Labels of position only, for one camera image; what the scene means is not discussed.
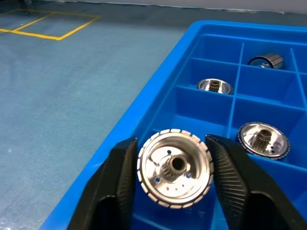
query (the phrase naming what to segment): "small hole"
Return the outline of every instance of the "small hole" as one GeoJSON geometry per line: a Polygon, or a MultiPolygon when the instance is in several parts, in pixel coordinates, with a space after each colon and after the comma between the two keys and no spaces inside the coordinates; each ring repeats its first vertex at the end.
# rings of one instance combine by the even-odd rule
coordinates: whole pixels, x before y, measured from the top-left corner
{"type": "Polygon", "coordinates": [[[174,169],[181,171],[184,170],[185,168],[185,163],[181,158],[174,158],[172,161],[172,165],[174,167],[174,169]]]}

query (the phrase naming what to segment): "knurled rim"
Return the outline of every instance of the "knurled rim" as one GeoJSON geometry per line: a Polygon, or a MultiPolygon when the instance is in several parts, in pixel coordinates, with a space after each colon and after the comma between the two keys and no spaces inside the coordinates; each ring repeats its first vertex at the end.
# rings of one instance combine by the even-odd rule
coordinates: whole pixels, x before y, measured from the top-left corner
{"type": "Polygon", "coordinates": [[[143,145],[143,147],[140,150],[140,153],[138,155],[138,161],[137,161],[137,175],[138,175],[138,179],[139,182],[141,183],[141,187],[144,190],[144,192],[149,196],[149,198],[151,200],[153,200],[154,202],[158,203],[159,205],[162,205],[164,207],[169,207],[169,208],[175,208],[175,209],[179,209],[179,208],[186,208],[186,207],[190,207],[193,204],[196,204],[197,202],[199,202],[209,191],[210,186],[212,184],[213,181],[213,172],[214,172],[214,168],[213,168],[213,160],[212,160],[212,156],[211,153],[209,152],[208,147],[204,144],[203,141],[201,141],[197,136],[191,134],[188,131],[185,130],[181,130],[181,129],[165,129],[162,130],[158,133],[155,133],[154,135],[152,135],[143,145]],[[141,168],[142,168],[142,164],[141,164],[141,159],[142,159],[142,155],[143,155],[143,151],[145,149],[145,147],[153,140],[155,139],[157,136],[161,135],[161,134],[165,134],[165,133],[170,133],[170,132],[176,132],[176,133],[181,133],[183,135],[186,136],[190,136],[191,138],[193,138],[195,141],[199,142],[199,144],[201,144],[202,147],[205,147],[205,152],[206,152],[206,156],[208,158],[208,162],[209,162],[209,180],[207,183],[207,186],[205,187],[204,191],[202,193],[200,193],[196,198],[194,198],[193,200],[186,202],[184,204],[175,204],[175,203],[170,203],[170,202],[166,202],[165,200],[162,200],[156,196],[154,196],[151,192],[150,189],[148,188],[148,186],[143,182],[143,175],[141,173],[141,168]]]}
{"type": "Polygon", "coordinates": [[[250,149],[248,149],[247,146],[245,145],[244,141],[241,139],[240,133],[241,133],[242,128],[243,128],[244,126],[246,126],[246,125],[249,125],[249,124],[261,124],[261,125],[271,126],[270,124],[267,124],[267,123],[264,123],[264,122],[247,122],[247,123],[245,123],[244,125],[242,125],[242,126],[239,128],[237,137],[238,137],[238,140],[239,140],[240,144],[243,146],[243,148],[245,148],[245,150],[246,150],[247,152],[249,152],[249,153],[251,153],[251,154],[253,154],[253,155],[255,155],[255,156],[265,157],[265,158],[269,158],[269,159],[272,159],[272,160],[282,159],[282,158],[284,158],[286,155],[288,155],[288,153],[290,152],[290,148],[291,148],[289,139],[287,138],[287,136],[286,136],[282,131],[280,131],[278,128],[276,128],[276,127],[274,127],[274,126],[271,126],[271,127],[274,127],[276,130],[278,130],[278,131],[281,133],[281,135],[285,137],[285,140],[287,141],[287,150],[286,150],[286,152],[285,152],[283,155],[281,155],[281,156],[279,156],[279,157],[263,156],[263,155],[256,154],[256,153],[252,152],[250,149]]]}

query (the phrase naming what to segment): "tray divider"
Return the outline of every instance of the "tray divider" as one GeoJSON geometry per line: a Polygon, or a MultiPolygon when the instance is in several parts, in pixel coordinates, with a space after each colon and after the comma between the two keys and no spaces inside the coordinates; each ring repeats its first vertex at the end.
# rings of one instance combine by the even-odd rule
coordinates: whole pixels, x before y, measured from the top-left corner
{"type": "Polygon", "coordinates": [[[304,92],[302,79],[301,79],[300,74],[298,72],[297,62],[296,62],[296,59],[295,59],[293,49],[291,48],[290,50],[291,50],[293,65],[294,65],[294,68],[295,68],[295,75],[296,75],[296,78],[297,78],[297,81],[298,81],[299,89],[300,89],[300,92],[301,92],[301,96],[303,97],[303,102],[304,102],[304,106],[305,106],[305,110],[306,110],[307,109],[307,100],[306,100],[306,95],[305,95],[305,92],[304,92]]]}
{"type": "Polygon", "coordinates": [[[233,121],[233,117],[234,117],[234,110],[235,110],[235,105],[236,105],[236,93],[237,93],[238,84],[239,84],[243,51],[244,51],[244,43],[242,43],[242,47],[241,47],[241,51],[240,51],[240,59],[239,59],[238,72],[237,72],[237,75],[236,75],[236,83],[233,86],[234,92],[233,92],[233,100],[232,100],[232,104],[231,104],[230,116],[229,116],[229,120],[228,120],[227,138],[230,138],[231,126],[232,126],[232,121],[233,121]]]}

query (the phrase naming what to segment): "shiny metal component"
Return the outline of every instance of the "shiny metal component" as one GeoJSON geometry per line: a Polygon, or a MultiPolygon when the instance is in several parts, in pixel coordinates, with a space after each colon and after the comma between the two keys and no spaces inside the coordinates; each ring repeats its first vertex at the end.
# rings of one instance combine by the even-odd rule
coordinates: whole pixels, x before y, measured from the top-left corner
{"type": "Polygon", "coordinates": [[[140,150],[137,175],[144,192],[170,208],[189,207],[209,191],[213,162],[195,135],[166,129],[151,136],[140,150]]]}
{"type": "Polygon", "coordinates": [[[281,69],[284,66],[283,58],[279,54],[269,53],[252,58],[248,65],[262,68],[281,69]]]}
{"type": "Polygon", "coordinates": [[[196,88],[205,91],[232,94],[232,87],[229,83],[215,78],[201,80],[197,83],[196,88]]]}
{"type": "Polygon", "coordinates": [[[248,152],[274,160],[285,157],[290,151],[290,143],[285,134],[266,123],[244,124],[239,129],[238,139],[248,152]]]}

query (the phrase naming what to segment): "tray compartment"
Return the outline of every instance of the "tray compartment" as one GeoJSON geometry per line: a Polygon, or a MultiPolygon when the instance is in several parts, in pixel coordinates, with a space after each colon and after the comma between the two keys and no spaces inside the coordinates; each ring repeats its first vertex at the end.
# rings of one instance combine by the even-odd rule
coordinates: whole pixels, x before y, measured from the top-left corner
{"type": "Polygon", "coordinates": [[[307,46],[295,46],[293,48],[293,53],[298,71],[301,73],[307,73],[307,64],[306,64],[307,46]]]}
{"type": "Polygon", "coordinates": [[[203,79],[217,78],[229,83],[234,90],[237,72],[237,64],[191,58],[180,78],[187,79],[185,84],[194,89],[197,83],[203,79]]]}
{"type": "Polygon", "coordinates": [[[247,65],[253,57],[267,53],[279,54],[284,60],[283,69],[295,71],[294,60],[291,55],[290,47],[283,43],[276,42],[245,40],[242,64],[247,65]]]}
{"type": "Polygon", "coordinates": [[[242,43],[236,38],[204,35],[192,54],[193,58],[239,63],[242,43]]]}
{"type": "Polygon", "coordinates": [[[300,80],[302,82],[302,86],[303,86],[303,90],[304,90],[304,97],[307,100],[307,74],[301,73],[301,74],[299,74],[299,77],[300,77],[300,80]]]}
{"type": "Polygon", "coordinates": [[[237,95],[272,104],[303,107],[303,98],[295,73],[242,66],[237,95]]]}
{"type": "Polygon", "coordinates": [[[303,109],[238,98],[235,101],[230,138],[237,140],[238,129],[248,122],[264,122],[282,131],[288,137],[291,149],[288,155],[279,161],[307,168],[307,133],[304,131],[307,117],[303,109]]]}

